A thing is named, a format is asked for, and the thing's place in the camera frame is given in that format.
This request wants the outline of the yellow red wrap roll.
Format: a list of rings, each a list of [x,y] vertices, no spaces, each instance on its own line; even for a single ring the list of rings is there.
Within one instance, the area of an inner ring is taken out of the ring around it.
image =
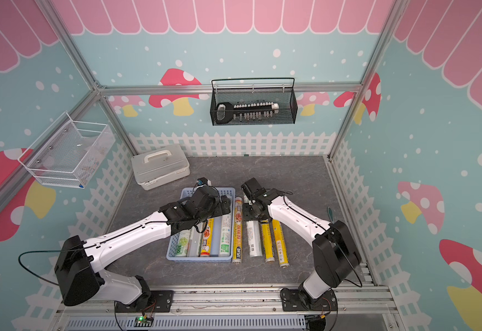
[[[232,258],[233,263],[242,262],[243,202],[244,201],[242,197],[235,198],[234,230],[233,230],[234,240],[233,240],[233,258]]]

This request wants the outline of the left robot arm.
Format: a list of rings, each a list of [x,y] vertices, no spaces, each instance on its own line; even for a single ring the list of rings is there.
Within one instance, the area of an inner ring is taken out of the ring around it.
[[[68,238],[54,268],[63,304],[78,306],[88,301],[114,301],[136,310],[146,310],[153,300],[141,276],[125,277],[106,267],[119,258],[169,238],[183,230],[231,213],[232,201],[213,186],[197,187],[190,197],[166,204],[129,226],[82,240]]]

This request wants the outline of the yellow orange wrap roll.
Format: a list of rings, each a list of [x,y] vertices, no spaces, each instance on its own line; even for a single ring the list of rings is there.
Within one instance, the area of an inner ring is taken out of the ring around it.
[[[275,257],[274,257],[274,252],[273,252],[273,243],[272,243],[272,237],[271,237],[271,226],[268,221],[262,222],[260,224],[261,227],[261,236],[262,236],[262,244],[264,248],[264,256],[265,256],[265,261],[268,262],[274,262]]]

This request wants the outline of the silver green wrap roll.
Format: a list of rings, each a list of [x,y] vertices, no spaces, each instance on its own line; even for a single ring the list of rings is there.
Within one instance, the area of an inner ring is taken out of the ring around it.
[[[191,230],[187,257],[199,257],[202,245],[202,233],[197,228]]]

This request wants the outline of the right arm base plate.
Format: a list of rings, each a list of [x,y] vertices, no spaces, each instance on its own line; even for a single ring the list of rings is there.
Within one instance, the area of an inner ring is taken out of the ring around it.
[[[337,298],[333,290],[326,291],[318,299],[312,299],[303,290],[291,288],[282,288],[279,295],[285,312],[336,313],[338,310]]]

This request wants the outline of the white clear wrap roll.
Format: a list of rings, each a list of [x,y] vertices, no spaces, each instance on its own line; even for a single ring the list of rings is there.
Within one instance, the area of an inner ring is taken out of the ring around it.
[[[223,215],[220,232],[220,257],[227,257],[231,254],[231,229],[232,219],[231,215]]]

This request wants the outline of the light blue plastic basket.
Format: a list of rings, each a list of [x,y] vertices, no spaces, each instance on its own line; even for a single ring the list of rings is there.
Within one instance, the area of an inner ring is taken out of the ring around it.
[[[235,214],[234,188],[219,188],[231,201],[231,213],[216,217],[198,229],[186,230],[170,238],[166,258],[174,262],[229,263],[233,259]]]

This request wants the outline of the yellow red-end wrap roll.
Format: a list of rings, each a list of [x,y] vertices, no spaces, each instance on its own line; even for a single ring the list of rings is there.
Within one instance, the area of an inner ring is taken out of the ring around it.
[[[206,221],[204,232],[202,235],[202,245],[201,245],[201,251],[200,251],[201,257],[210,257],[211,255],[214,223],[215,223],[214,218],[208,219]]]

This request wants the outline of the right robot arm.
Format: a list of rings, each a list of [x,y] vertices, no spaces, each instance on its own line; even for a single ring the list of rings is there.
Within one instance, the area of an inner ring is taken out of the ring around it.
[[[263,188],[252,178],[242,184],[249,199],[248,220],[276,220],[300,235],[313,250],[314,271],[297,290],[280,293],[284,310],[337,308],[329,295],[362,263],[356,242],[342,221],[320,219],[295,205],[286,193]]]

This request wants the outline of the white green wrap roll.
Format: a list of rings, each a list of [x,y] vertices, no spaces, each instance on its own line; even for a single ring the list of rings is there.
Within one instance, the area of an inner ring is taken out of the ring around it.
[[[175,257],[186,257],[188,254],[188,247],[191,238],[191,231],[190,230],[183,230],[179,233]]]

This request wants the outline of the yellow blue-label wrap roll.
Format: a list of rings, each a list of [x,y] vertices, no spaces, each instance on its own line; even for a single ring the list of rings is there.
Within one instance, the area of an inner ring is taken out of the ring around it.
[[[278,255],[279,266],[281,268],[289,267],[289,259],[286,251],[286,243],[284,241],[284,233],[281,223],[273,219],[272,220],[273,234],[275,238],[276,251]]]

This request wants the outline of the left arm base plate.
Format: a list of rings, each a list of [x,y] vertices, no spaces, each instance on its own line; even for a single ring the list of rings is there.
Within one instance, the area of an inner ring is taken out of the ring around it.
[[[169,313],[173,304],[173,290],[153,290],[130,304],[116,302],[116,313]]]

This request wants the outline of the clear green wrap roll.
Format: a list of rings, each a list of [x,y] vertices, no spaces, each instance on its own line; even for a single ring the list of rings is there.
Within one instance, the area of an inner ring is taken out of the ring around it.
[[[261,257],[263,252],[259,223],[257,221],[248,221],[246,222],[246,226],[249,242],[249,255],[251,257]]]

